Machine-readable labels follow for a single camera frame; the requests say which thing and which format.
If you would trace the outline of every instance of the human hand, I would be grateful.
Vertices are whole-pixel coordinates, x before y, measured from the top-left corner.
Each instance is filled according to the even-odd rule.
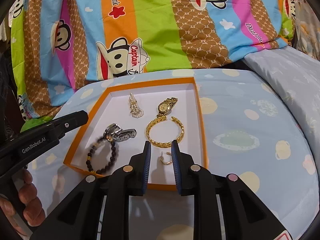
[[[26,169],[23,170],[23,180],[25,181],[25,185],[19,190],[19,199],[26,205],[23,216],[30,226],[36,227],[44,221],[45,213],[41,201],[37,197],[37,189],[35,185],[32,184],[32,176]],[[0,207],[13,228],[24,235],[25,233],[12,217],[16,213],[12,204],[8,200],[0,197]]]

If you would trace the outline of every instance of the striped blanket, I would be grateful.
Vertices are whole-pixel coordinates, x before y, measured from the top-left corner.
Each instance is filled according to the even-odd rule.
[[[294,0],[16,0],[12,63],[26,119],[88,82],[213,68],[293,37]]]

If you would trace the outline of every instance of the watch face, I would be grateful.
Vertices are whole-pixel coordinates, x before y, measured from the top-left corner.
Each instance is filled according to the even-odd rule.
[[[160,112],[165,112],[165,111],[167,111],[168,110],[168,108],[169,108],[169,105],[167,104],[167,103],[165,103],[165,102],[163,102],[163,103],[161,103],[160,105],[159,105],[159,111]]]

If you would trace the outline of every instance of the light blue bedsheet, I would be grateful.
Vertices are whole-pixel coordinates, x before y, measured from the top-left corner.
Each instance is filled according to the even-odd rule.
[[[293,239],[319,210],[318,177],[299,125],[281,99],[255,73],[241,70],[174,70],[119,77],[81,88],[57,117],[89,111],[108,86],[194,76],[204,114],[209,170],[238,174],[284,224]],[[29,166],[46,214],[79,183],[81,175],[62,164],[76,135]],[[130,239],[192,239],[193,198],[148,190],[130,201]]]

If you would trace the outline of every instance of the beaded bracelet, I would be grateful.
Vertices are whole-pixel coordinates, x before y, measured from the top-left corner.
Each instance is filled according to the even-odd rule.
[[[105,137],[100,137],[96,143],[93,144],[92,148],[90,149],[90,152],[88,153],[88,157],[87,157],[87,161],[86,161],[86,164],[87,164],[87,167],[88,167],[88,170],[89,171],[92,171],[94,173],[97,173],[97,174],[103,174],[103,173],[106,173],[107,171],[110,170],[110,168],[112,166],[115,165],[115,161],[116,161],[116,142],[114,140],[107,140],[110,144],[111,144],[111,157],[110,157],[110,161],[108,162],[108,164],[101,170],[97,170],[97,171],[94,171],[93,168],[92,168],[92,165],[91,165],[91,158],[92,158],[92,154],[95,154],[97,148],[100,146],[100,144],[107,140]]]

